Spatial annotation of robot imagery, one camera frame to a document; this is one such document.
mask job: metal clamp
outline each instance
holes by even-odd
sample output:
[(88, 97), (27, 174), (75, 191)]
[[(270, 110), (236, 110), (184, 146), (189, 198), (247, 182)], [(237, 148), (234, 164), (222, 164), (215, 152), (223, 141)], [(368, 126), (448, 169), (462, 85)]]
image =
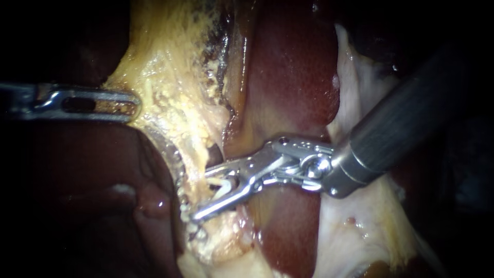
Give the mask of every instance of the metal clamp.
[(247, 201), (266, 186), (293, 183), (301, 188), (320, 192), (322, 179), (331, 171), (333, 148), (295, 137), (279, 137), (265, 143), (258, 152), (208, 168), (206, 178), (236, 181), (231, 192), (199, 205), (190, 215), (194, 222), (205, 222), (218, 214)]

